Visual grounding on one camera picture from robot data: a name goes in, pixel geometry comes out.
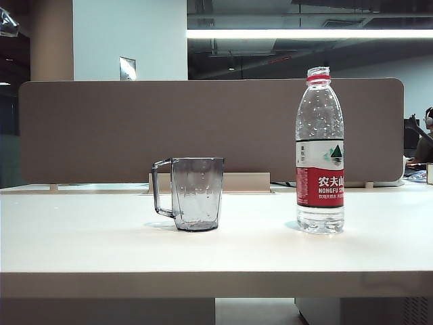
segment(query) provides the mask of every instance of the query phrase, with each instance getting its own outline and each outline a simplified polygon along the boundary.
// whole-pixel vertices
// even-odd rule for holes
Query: red label
[[[342,207],[344,169],[332,171],[314,167],[296,168],[298,204],[304,207]]]

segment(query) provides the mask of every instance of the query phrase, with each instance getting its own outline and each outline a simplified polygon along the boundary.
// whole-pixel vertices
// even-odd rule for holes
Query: exposed ceiling pipe
[[[342,13],[342,12],[290,12],[286,14],[187,14],[189,19],[217,19],[217,18],[433,18],[433,13],[427,14],[376,14],[376,13]]]

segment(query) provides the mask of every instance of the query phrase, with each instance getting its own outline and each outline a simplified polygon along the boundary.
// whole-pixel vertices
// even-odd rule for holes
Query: brown partition panel
[[[347,181],[402,173],[403,85],[334,79]],[[170,156],[224,156],[227,172],[295,180],[305,81],[62,81],[20,88],[22,174],[30,183],[147,181]]]

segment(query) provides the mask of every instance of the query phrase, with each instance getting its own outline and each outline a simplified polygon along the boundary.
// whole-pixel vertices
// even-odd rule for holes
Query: fluorescent light
[[[432,29],[189,29],[188,39],[433,39]]]

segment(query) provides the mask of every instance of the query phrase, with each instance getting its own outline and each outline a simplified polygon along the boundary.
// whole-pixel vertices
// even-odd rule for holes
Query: white desk
[[[346,190],[344,233],[296,227],[295,193],[225,194],[178,232],[138,194],[1,196],[3,298],[433,295],[433,186]]]

